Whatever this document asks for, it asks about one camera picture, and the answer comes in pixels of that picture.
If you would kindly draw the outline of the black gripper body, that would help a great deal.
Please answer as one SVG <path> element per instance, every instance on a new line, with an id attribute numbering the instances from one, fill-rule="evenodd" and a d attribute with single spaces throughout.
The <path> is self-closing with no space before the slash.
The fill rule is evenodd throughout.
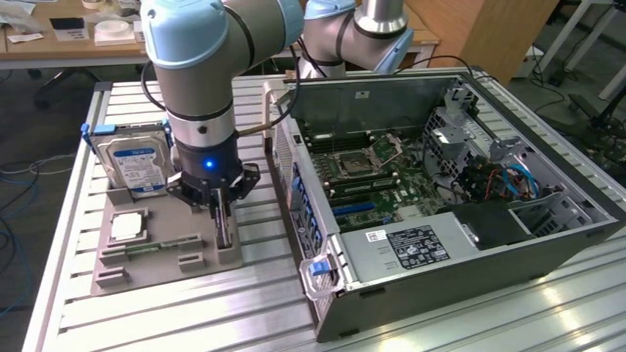
<path id="1" fill-rule="evenodd" d="M 228 137 L 212 147 L 193 147 L 176 140 L 183 183 L 200 191 L 203 181 L 208 189 L 230 187 L 243 172 L 236 138 Z"/>

